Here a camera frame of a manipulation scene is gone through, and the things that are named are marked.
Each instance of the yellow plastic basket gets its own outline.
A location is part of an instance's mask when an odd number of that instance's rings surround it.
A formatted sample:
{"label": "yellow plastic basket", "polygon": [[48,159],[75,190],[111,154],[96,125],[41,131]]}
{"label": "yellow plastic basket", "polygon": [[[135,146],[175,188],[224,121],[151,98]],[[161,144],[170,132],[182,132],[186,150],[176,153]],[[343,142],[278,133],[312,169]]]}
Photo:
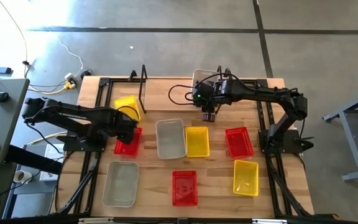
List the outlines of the yellow plastic basket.
{"label": "yellow plastic basket", "polygon": [[187,157],[209,156],[209,137],[207,127],[186,128]]}
{"label": "yellow plastic basket", "polygon": [[119,100],[114,100],[114,106],[116,107],[116,109],[118,109],[122,106],[130,106],[131,108],[134,108],[136,110],[137,114],[139,115],[139,119],[136,115],[136,112],[130,108],[121,108],[119,111],[122,111],[125,114],[128,114],[128,116],[130,118],[132,118],[136,121],[139,120],[139,122],[140,122],[140,113],[139,113],[139,109],[137,107],[135,96],[128,96],[125,98],[121,98]]}
{"label": "yellow plastic basket", "polygon": [[258,196],[259,169],[257,162],[234,161],[233,193]]}

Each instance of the small plastic bin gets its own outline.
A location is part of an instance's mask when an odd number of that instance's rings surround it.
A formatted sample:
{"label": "small plastic bin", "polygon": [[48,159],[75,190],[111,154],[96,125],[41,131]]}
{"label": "small plastic bin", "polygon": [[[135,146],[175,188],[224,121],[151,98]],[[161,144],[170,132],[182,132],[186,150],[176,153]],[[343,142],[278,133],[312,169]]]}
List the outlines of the small plastic bin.
{"label": "small plastic bin", "polygon": [[103,205],[122,208],[133,206],[138,176],[139,166],[135,162],[110,163],[104,185]]}
{"label": "small plastic bin", "polygon": [[140,137],[142,135],[142,128],[135,129],[135,137],[132,142],[127,145],[117,140],[116,147],[114,148],[115,154],[136,157],[139,151]]}
{"label": "small plastic bin", "polygon": [[241,160],[234,161],[233,193],[247,196],[258,196],[258,163]]}
{"label": "small plastic bin", "polygon": [[157,121],[157,153],[161,159],[176,159],[186,155],[185,133],[181,119]]}
{"label": "small plastic bin", "polygon": [[173,171],[172,205],[173,206],[198,205],[196,171]]}
{"label": "small plastic bin", "polygon": [[209,156],[209,137],[207,127],[186,128],[187,157]]}
{"label": "small plastic bin", "polygon": [[225,133],[231,158],[238,159],[254,155],[246,127],[227,129]]}
{"label": "small plastic bin", "polygon": [[124,112],[125,114],[128,114],[128,116],[136,121],[140,122],[140,113],[139,113],[139,109],[137,107],[137,103],[136,103],[136,98],[135,96],[128,96],[125,98],[121,98],[119,100],[114,100],[114,106],[116,107],[116,109],[122,107],[122,106],[128,106],[128,107],[123,107],[121,109],[119,109],[119,111]]}

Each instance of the concrete floor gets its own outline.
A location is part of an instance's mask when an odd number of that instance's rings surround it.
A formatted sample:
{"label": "concrete floor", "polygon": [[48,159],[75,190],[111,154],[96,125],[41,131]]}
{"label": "concrete floor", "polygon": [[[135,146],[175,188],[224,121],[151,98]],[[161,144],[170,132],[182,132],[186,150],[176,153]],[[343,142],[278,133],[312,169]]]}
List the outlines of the concrete floor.
{"label": "concrete floor", "polygon": [[[27,27],[257,28],[252,0],[18,2],[20,7],[8,2],[6,6]],[[358,29],[358,1],[259,0],[259,4],[265,29]],[[0,65],[13,67],[12,76],[22,77],[22,40],[1,7],[0,15]],[[148,75],[189,76],[196,68],[214,70],[222,65],[240,77],[266,77],[258,34],[26,32],[33,63],[28,74],[31,84],[57,84],[80,67],[55,35],[96,75],[129,75],[144,63]],[[345,184],[341,179],[341,174],[356,171],[344,131],[340,121],[326,124],[321,119],[358,95],[358,35],[267,34],[266,41],[274,77],[298,87],[309,101],[304,136],[314,136],[315,147],[305,152],[304,160],[315,212],[358,221],[358,180]],[[77,97],[76,90],[53,95],[67,103],[76,103]],[[37,128],[44,134],[61,131],[48,124]],[[28,134],[19,135],[20,131]],[[37,138],[19,120],[13,144]],[[49,203],[45,198],[49,196],[20,196],[14,216],[46,213],[45,205],[27,208],[38,206],[30,204],[30,198]]]}

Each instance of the red plastic basket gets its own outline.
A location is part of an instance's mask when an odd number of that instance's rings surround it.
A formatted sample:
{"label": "red plastic basket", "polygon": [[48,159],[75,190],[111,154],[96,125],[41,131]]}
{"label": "red plastic basket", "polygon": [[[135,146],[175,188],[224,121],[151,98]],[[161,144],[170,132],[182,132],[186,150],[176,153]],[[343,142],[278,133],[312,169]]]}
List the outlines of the red plastic basket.
{"label": "red plastic basket", "polygon": [[238,159],[254,155],[246,127],[227,129],[225,132],[230,157]]}
{"label": "red plastic basket", "polygon": [[117,140],[116,147],[114,148],[115,154],[136,157],[139,151],[140,136],[142,135],[142,128],[135,129],[135,137],[132,142],[127,145]]}
{"label": "red plastic basket", "polygon": [[198,205],[196,171],[173,171],[172,205],[173,206]]}

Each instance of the wooden table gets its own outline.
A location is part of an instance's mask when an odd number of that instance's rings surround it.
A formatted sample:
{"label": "wooden table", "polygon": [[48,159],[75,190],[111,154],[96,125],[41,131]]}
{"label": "wooden table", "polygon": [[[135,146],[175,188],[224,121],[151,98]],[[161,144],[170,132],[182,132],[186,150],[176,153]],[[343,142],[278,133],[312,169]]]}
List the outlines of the wooden table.
{"label": "wooden table", "polygon": [[[78,104],[94,107],[100,77],[85,77]],[[284,87],[281,78],[268,78],[269,86]],[[260,129],[256,102],[243,100],[232,106],[224,105],[214,123],[201,121],[201,112],[192,106],[177,106],[171,103],[167,93],[172,85],[191,85],[190,77],[150,77],[145,84],[144,102],[147,114],[141,113],[143,128],[139,153],[136,158],[121,157],[113,153],[116,140],[108,140],[106,151],[102,153],[92,216],[108,217],[203,217],[203,218],[272,218],[273,207],[265,157],[259,149],[257,131]],[[115,83],[112,89],[111,107],[114,100],[124,96],[139,94],[139,83]],[[190,91],[177,88],[172,98],[183,101],[183,94]],[[277,104],[272,104],[276,121],[284,113]],[[162,160],[157,155],[155,123],[162,119],[180,118],[185,126],[207,126],[211,155],[204,158]],[[247,161],[259,164],[259,196],[246,197],[232,192],[234,160],[229,157],[224,130],[245,126],[254,148],[255,156]],[[83,152],[75,152],[63,168],[59,184],[58,206],[62,206],[78,186]],[[299,158],[283,154],[283,164],[288,188],[304,208],[313,213],[305,172]],[[102,204],[104,183],[108,165],[112,161],[134,161],[139,165],[139,182],[134,206],[131,208],[106,207]],[[198,206],[172,206],[172,172],[175,170],[195,170],[198,178]],[[277,187],[280,208],[284,211],[283,198]],[[88,187],[83,196],[84,208],[88,197]]]}

